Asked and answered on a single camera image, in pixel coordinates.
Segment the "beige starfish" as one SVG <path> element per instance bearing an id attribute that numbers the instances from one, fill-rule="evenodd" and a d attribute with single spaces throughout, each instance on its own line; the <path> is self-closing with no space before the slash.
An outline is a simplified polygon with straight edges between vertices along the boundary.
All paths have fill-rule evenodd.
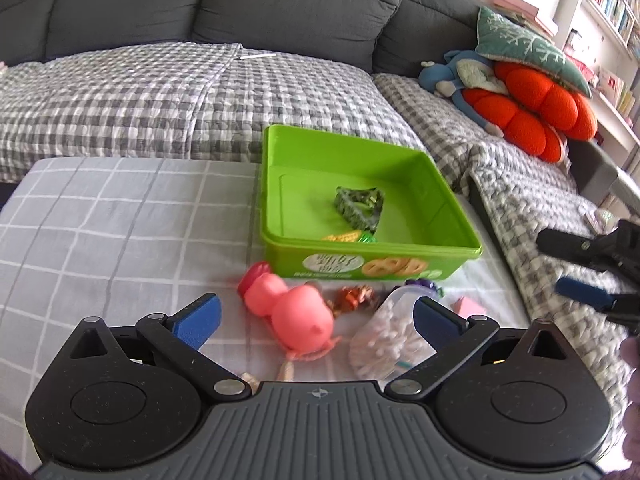
<path id="1" fill-rule="evenodd" d="M 250 386 L 250 392 L 255 394 L 263 382 L 292 382 L 294 380 L 295 367 L 292 361 L 284 361 L 276 376 L 256 377 L 249 372 L 243 372 L 240 378 Z"/>

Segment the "pink sticky note block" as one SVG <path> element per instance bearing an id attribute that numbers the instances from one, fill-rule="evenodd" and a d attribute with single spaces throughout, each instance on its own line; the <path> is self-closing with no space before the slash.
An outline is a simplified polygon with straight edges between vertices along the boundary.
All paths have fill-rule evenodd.
<path id="1" fill-rule="evenodd" d="M 461 316 L 462 318 L 469 318 L 473 315 L 487 314 L 487 310 L 481 304 L 468 296 L 461 296 L 460 298 L 458 298 L 451 305 L 451 309 L 455 314 Z"/>

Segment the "pink box on sofa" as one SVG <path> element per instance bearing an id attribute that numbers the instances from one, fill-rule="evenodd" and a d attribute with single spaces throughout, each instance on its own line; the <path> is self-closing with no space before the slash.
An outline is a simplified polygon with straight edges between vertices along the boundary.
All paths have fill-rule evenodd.
<path id="1" fill-rule="evenodd" d="M 524 16 L 526 20 L 536 24 L 545 32 L 548 32 L 550 36 L 555 36 L 558 33 L 559 27 L 555 21 L 545 16 L 539 8 L 525 0 L 492 0 L 492 2 L 500 9 Z"/>

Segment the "red pumpkin cushion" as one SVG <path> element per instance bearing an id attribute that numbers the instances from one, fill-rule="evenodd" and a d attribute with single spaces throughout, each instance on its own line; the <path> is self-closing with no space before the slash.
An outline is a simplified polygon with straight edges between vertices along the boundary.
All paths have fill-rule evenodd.
<path id="1" fill-rule="evenodd" d="M 543 72 L 523 64 L 498 61 L 494 72 L 518 104 L 567 138 L 590 141 L 596 135 L 597 118 L 579 92 L 567 90 Z"/>
<path id="2" fill-rule="evenodd" d="M 526 154 L 549 164 L 566 161 L 564 136 L 508 96 L 484 89 L 464 89 L 462 96 L 481 118 L 501 130 L 504 140 Z"/>

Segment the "pink pig toy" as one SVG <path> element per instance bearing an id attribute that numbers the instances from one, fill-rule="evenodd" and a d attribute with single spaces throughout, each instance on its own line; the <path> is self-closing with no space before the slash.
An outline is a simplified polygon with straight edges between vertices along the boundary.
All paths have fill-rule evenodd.
<path id="1" fill-rule="evenodd" d="M 337 344 L 333 312 L 314 286 L 288 286 L 268 263 L 258 262 L 236 290 L 247 310 L 267 324 L 288 360 L 318 360 Z"/>

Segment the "dark grey sofa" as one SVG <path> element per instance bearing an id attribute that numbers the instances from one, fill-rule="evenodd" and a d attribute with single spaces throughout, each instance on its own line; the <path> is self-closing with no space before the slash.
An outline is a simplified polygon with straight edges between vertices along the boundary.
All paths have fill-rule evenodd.
<path id="1" fill-rule="evenodd" d="M 478 0 L 1 0 L 1 73 L 142 44 L 239 44 L 417 81 L 423 61 L 476 43 Z M 592 161 L 575 148 L 576 191 Z"/>

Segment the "grey checked sofa cover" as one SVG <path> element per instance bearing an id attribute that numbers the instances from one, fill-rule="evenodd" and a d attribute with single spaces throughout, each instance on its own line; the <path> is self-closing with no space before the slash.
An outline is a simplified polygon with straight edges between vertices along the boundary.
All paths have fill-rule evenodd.
<path id="1" fill-rule="evenodd" d="M 427 152 L 461 186 L 474 166 L 574 191 L 568 169 L 490 136 L 413 78 L 239 44 L 168 42 L 26 62 L 1 73 L 1 177 L 40 159 L 258 162 L 274 124 Z"/>

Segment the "upper red pumpkin cushion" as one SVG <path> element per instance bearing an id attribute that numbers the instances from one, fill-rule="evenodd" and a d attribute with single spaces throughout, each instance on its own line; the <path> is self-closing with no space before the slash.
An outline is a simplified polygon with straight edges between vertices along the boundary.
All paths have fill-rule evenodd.
<path id="1" fill-rule="evenodd" d="M 494 72 L 518 104 L 567 138 L 590 141 L 596 135 L 597 118 L 579 92 L 567 90 L 543 72 L 523 64 L 498 61 Z"/>

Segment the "clear cotton swab jar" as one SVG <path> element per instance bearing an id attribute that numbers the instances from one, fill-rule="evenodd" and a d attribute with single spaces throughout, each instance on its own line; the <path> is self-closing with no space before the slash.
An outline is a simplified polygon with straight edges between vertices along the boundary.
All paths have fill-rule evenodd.
<path id="1" fill-rule="evenodd" d="M 422 297 L 428 296 L 420 287 L 395 288 L 352 337 L 348 358 L 359 379 L 386 384 L 434 356 L 436 350 L 414 327 L 413 307 Z"/>

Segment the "purple grape toy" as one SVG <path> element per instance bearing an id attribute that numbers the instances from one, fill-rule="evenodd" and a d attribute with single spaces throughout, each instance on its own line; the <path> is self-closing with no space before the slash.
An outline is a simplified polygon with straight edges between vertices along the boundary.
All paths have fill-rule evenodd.
<path id="1" fill-rule="evenodd" d="M 429 296 L 435 300 L 442 299 L 444 296 L 444 291 L 442 288 L 437 285 L 435 282 L 428 280 L 427 278 L 410 278 L 410 280 L 405 280 L 406 286 L 416 286 L 420 287 L 420 289 L 424 290 L 424 294 Z"/>

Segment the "grey patterned quilt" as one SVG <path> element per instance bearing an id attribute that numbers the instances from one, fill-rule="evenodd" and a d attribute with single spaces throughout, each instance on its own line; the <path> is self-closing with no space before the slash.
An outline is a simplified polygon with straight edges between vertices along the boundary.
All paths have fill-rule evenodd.
<path id="1" fill-rule="evenodd" d="M 605 268 L 586 265 L 597 251 L 598 239 L 586 221 L 596 207 L 577 193 L 563 170 L 504 141 L 484 141 L 471 148 L 468 175 L 530 317 L 555 322 L 582 357 L 610 402 L 608 438 L 619 444 L 631 375 L 620 358 L 626 328 L 555 290 L 564 276 L 610 294 L 630 289 L 628 282 Z"/>

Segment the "yellow corn toy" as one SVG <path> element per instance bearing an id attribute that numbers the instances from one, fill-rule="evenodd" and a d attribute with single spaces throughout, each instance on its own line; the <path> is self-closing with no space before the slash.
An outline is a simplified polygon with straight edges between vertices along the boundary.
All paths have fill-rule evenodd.
<path id="1" fill-rule="evenodd" d="M 353 230 L 342 234 L 331 234 L 322 238 L 324 242 L 337 243 L 376 243 L 375 236 L 369 231 Z"/>

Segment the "teal leaf pattern pillow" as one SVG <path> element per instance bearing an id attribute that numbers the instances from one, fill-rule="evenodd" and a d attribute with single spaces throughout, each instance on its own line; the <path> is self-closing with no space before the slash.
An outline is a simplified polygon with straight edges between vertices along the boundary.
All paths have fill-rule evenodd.
<path id="1" fill-rule="evenodd" d="M 536 68 L 567 89 L 591 98 L 589 84 L 575 63 L 536 32 L 482 6 L 477 14 L 476 36 L 475 51 L 484 58 Z"/>

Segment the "orange crab toy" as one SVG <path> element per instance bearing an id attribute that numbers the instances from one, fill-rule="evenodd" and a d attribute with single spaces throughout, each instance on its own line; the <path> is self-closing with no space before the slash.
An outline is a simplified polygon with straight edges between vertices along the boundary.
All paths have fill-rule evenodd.
<path id="1" fill-rule="evenodd" d="M 378 296 L 369 285 L 342 287 L 328 302 L 333 315 L 339 316 L 358 310 L 375 309 L 378 306 Z"/>

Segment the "white fluffy earmuffs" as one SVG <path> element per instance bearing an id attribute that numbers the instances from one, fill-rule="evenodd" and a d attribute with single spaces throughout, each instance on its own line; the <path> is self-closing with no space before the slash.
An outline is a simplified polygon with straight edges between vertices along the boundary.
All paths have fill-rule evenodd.
<path id="1" fill-rule="evenodd" d="M 617 229 L 620 218 L 603 208 L 587 210 L 582 214 L 588 228 L 594 235 L 608 235 Z"/>

